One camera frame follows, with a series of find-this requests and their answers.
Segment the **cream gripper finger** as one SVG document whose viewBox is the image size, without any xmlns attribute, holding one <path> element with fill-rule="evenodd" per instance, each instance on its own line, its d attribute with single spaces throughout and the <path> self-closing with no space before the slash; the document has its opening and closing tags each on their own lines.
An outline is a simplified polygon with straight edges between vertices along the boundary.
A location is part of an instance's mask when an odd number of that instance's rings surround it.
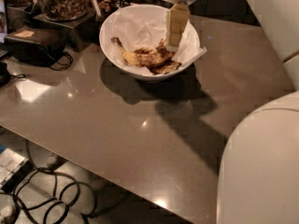
<svg viewBox="0 0 299 224">
<path fill-rule="evenodd" d="M 190 10 L 187 4 L 174 4 L 166 13 L 166 49 L 178 50 L 182 35 L 185 31 Z"/>
</svg>

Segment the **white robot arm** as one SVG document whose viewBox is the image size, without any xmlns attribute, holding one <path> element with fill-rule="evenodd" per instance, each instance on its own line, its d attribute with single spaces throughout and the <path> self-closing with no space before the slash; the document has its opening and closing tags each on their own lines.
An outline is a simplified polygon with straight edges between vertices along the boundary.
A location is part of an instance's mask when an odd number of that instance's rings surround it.
<svg viewBox="0 0 299 224">
<path fill-rule="evenodd" d="M 224 98 L 158 107 L 176 134 L 167 150 L 178 174 L 167 210 L 192 224 L 299 224 L 297 92 L 254 110 L 229 137 L 217 130 L 242 99 L 267 93 L 274 75 L 262 63 L 244 70 Z"/>
</svg>

